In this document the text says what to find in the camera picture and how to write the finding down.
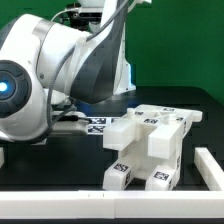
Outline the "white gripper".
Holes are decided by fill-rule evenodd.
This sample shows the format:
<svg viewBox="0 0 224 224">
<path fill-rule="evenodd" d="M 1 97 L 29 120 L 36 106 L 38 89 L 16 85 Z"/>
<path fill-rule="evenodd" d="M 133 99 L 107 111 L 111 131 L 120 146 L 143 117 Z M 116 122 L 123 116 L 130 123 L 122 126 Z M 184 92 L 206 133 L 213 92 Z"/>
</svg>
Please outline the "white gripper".
<svg viewBox="0 0 224 224">
<path fill-rule="evenodd" d="M 73 111 L 63 115 L 51 128 L 51 136 L 85 136 L 90 119 L 82 112 Z"/>
</svg>

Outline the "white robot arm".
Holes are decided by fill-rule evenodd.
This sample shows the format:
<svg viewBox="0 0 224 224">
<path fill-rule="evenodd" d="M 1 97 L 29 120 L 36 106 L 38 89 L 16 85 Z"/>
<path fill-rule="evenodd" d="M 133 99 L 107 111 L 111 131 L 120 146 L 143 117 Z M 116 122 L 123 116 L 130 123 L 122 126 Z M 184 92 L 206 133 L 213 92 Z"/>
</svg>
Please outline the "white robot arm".
<svg viewBox="0 0 224 224">
<path fill-rule="evenodd" d="M 133 90 L 125 22 L 152 0 L 78 0 L 76 27 L 24 14 L 0 29 L 0 139 L 38 143 L 60 119 L 52 95 L 85 103 Z"/>
</svg>

